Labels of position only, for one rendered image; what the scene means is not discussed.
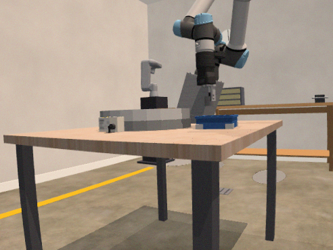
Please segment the blue crate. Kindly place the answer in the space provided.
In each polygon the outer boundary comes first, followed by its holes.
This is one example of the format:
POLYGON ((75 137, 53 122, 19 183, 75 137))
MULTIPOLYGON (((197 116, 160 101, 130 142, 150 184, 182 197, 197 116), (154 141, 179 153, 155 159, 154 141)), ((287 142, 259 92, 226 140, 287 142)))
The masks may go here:
POLYGON ((196 129, 234 129, 238 126, 238 114, 205 115, 195 119, 196 129))

